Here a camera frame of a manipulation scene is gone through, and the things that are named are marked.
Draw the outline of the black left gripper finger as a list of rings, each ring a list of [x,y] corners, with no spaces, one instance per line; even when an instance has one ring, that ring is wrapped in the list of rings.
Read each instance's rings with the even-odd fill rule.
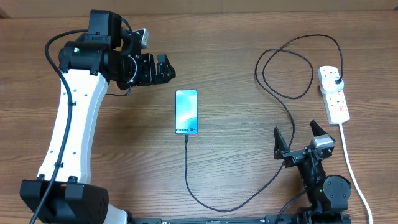
[[[157,56],[157,74],[155,76],[156,84],[168,83],[171,79],[175,78],[176,72],[171,66],[166,54],[159,54]]]
[[[142,86],[149,86],[155,84],[155,63],[153,59],[153,55],[150,53],[142,54],[142,63],[141,63],[141,73],[142,73]]]

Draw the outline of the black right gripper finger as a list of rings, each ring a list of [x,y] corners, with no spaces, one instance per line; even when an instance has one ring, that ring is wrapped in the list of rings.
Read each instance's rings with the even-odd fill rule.
[[[279,131],[278,127],[274,128],[274,159],[283,159],[284,154],[290,152],[290,148],[286,144],[281,132]]]
[[[315,120],[311,120],[310,122],[310,127],[312,129],[312,133],[314,137],[317,136],[322,136],[326,134],[326,131],[324,131]]]

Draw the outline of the Galaxy S24+ smartphone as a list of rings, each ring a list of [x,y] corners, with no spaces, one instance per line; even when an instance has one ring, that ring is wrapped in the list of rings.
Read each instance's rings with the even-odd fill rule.
[[[177,90],[175,92],[175,133],[198,133],[197,90]]]

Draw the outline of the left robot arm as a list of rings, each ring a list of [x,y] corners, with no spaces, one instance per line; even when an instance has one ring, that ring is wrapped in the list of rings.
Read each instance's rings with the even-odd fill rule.
[[[159,85],[176,76],[164,54],[144,53],[147,31],[132,30],[111,11],[92,10],[89,26],[60,50],[53,69],[60,102],[45,159],[34,180],[23,180],[21,199],[43,223],[132,223],[132,214],[91,184],[91,150],[99,109],[116,82],[124,96],[134,86]]]

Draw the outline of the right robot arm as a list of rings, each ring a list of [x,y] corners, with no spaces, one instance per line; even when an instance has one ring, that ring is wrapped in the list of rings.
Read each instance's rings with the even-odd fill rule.
[[[313,139],[299,151],[291,151],[278,128],[274,128],[274,158],[282,159],[286,168],[297,167],[304,190],[287,202],[277,215],[266,215],[266,223],[350,223],[348,209],[351,182],[340,175],[326,175],[322,160],[332,156],[335,139],[316,121],[310,122]],[[307,195],[309,206],[295,214],[285,215],[285,209],[301,196]]]

